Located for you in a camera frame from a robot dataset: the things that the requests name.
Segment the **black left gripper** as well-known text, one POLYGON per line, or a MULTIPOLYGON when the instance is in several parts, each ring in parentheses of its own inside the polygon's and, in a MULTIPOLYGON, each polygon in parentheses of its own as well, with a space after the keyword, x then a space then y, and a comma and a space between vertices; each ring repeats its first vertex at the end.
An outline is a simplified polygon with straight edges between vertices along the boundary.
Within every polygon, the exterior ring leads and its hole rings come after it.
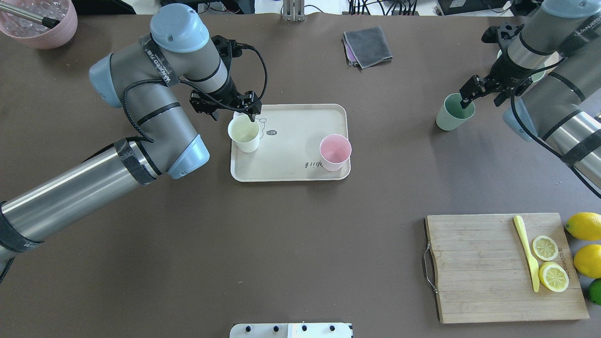
POLYGON ((257 115, 261 114, 262 103, 254 91, 241 94, 231 78, 230 70, 232 60, 242 56, 243 46, 235 40, 228 40, 223 36, 211 38, 219 63, 215 72, 206 79, 190 79, 196 87, 190 94, 190 105, 198 114, 205 113, 218 121, 219 110, 238 108, 238 113, 248 116, 255 122, 257 115))

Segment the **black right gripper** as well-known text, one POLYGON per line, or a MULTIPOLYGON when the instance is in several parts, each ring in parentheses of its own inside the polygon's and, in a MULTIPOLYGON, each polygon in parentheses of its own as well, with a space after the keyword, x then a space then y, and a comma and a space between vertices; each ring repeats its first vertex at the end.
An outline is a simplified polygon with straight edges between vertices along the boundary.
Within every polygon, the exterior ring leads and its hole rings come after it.
POLYGON ((494 98, 494 105, 500 107, 507 99, 510 99, 518 88, 518 94, 524 93, 524 86, 520 83, 533 74, 532 67, 523 67, 516 64, 509 56, 509 45, 513 41, 521 46, 519 34, 523 29, 522 25, 511 25, 504 23, 500 26, 490 26, 481 36, 481 41, 487 44, 496 43, 502 51, 502 56, 494 62, 489 75, 481 77, 473 75, 460 88, 461 96, 460 106, 467 109, 468 105, 478 98, 483 98, 491 93, 497 93, 494 98))

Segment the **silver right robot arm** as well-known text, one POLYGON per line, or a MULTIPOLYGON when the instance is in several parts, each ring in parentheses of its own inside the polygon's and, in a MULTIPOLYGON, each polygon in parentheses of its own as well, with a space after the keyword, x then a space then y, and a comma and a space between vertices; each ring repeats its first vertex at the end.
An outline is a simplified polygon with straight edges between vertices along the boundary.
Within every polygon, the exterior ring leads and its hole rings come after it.
POLYGON ((601 85, 600 2, 546 0, 526 24, 490 26, 481 40, 501 56, 460 88, 462 108, 491 93, 496 106, 513 99, 506 124, 599 186, 600 122, 579 106, 601 85))

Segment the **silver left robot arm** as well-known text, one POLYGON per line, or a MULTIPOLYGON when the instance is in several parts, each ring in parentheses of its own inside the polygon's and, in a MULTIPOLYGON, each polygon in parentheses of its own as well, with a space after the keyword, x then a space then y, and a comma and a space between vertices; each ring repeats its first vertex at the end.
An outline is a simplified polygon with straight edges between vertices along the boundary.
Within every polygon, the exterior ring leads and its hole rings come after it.
POLYGON ((56 48, 1 44, 1 276, 14 259, 161 175, 180 179, 209 161, 174 94, 193 110, 253 120, 262 95, 240 93, 233 57, 254 47, 211 36, 190 6, 172 3, 143 33, 100 56, 99 28, 56 48))

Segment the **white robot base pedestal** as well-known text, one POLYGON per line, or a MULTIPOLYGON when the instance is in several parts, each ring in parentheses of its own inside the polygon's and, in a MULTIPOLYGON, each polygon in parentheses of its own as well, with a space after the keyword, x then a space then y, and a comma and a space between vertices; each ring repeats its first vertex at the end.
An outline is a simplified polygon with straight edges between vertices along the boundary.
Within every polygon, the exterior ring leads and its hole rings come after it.
POLYGON ((230 338, 352 338, 351 323, 239 323, 230 338))

